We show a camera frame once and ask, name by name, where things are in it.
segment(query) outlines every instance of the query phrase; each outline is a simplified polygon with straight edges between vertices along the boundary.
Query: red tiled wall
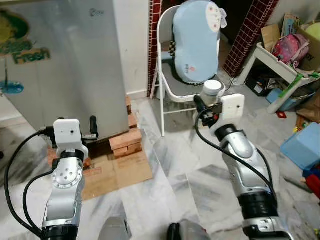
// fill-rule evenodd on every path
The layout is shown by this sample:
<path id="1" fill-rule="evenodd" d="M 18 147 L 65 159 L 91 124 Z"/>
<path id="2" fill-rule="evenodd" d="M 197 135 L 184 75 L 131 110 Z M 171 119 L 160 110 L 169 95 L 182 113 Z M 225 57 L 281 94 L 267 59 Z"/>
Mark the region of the red tiled wall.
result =
<path id="1" fill-rule="evenodd" d="M 149 0 L 149 46 L 148 46 L 148 90 L 150 97 L 152 80 L 157 63 L 157 25 L 161 14 L 162 0 Z"/>
<path id="2" fill-rule="evenodd" d="M 234 41 L 223 69 L 231 76 L 239 75 L 251 49 L 279 0 L 253 0 L 247 16 Z"/>

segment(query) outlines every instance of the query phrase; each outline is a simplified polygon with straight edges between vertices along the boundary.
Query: gray refrigerator door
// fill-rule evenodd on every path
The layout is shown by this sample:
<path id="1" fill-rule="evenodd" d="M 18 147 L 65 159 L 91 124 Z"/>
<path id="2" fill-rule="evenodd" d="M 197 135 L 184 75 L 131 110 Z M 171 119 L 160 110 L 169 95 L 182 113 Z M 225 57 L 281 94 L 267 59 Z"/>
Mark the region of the gray refrigerator door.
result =
<path id="1" fill-rule="evenodd" d="M 28 24 L 28 33 L 18 40 L 31 42 L 32 49 L 15 58 L 13 53 L 0 56 L 0 81 L 6 58 L 8 80 L 24 86 L 23 92 L 6 96 L 36 130 L 65 117 L 79 119 L 87 134 L 92 115 L 99 139 L 128 130 L 112 0 L 44 0 L 0 7 Z M 44 59 L 26 56 L 41 50 Z"/>

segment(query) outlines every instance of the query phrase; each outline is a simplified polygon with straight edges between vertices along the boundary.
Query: white tile floor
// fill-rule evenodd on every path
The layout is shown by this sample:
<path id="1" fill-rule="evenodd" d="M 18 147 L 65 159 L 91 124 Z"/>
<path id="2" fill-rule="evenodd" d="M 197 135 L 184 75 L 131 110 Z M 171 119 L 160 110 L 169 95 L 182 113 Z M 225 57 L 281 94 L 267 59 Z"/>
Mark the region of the white tile floor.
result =
<path id="1" fill-rule="evenodd" d="M 283 178 L 290 176 L 299 181 L 301 177 L 301 171 L 279 150 L 283 141 L 292 134 L 295 114 L 287 113 L 287 119 L 268 115 L 268 102 L 263 97 L 255 96 L 245 86 L 233 87 L 229 92 L 242 93 L 246 97 L 239 128 L 269 160 L 282 219 L 296 240 L 315 240 L 313 228 L 320 226 L 319 200 Z M 166 106 L 179 107 L 169 101 Z M 159 100 L 134 100 L 132 109 L 142 131 L 153 179 L 85 201 L 78 239 L 98 239 L 110 216 L 126 218 L 134 240 L 164 240 L 169 224 L 181 219 L 200 223 L 213 240 L 248 239 L 241 229 L 241 209 L 222 155 L 198 138 L 193 129 L 192 112 L 165 116 L 166 135 L 161 137 Z M 3 178 L 8 156 L 32 132 L 32 127 L 27 123 L 0 129 L 0 149 L 4 149 L 6 156 L 0 161 L 0 179 Z M 210 136 L 208 129 L 202 128 L 201 132 L 218 143 L 215 137 Z M 18 156 L 10 181 L 14 185 L 11 188 L 13 203 L 20 215 L 23 212 L 21 198 L 26 180 L 47 168 L 45 149 L 44 142 L 39 138 Z M 42 222 L 50 189 L 49 178 L 35 182 L 30 188 L 29 211 L 38 226 Z M 36 239 L 10 215 L 3 189 L 0 189 L 0 204 L 0 239 Z"/>

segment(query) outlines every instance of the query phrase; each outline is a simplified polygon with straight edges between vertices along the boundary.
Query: refrigerator sticker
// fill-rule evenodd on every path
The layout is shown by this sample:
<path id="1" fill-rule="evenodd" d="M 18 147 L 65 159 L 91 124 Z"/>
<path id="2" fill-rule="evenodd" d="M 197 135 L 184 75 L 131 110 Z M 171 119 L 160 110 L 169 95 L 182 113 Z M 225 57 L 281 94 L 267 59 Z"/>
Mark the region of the refrigerator sticker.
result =
<path id="1" fill-rule="evenodd" d="M 0 8 L 0 56 L 12 55 L 15 64 L 50 59 L 49 49 L 34 48 L 27 39 L 29 31 L 30 26 L 23 17 Z"/>

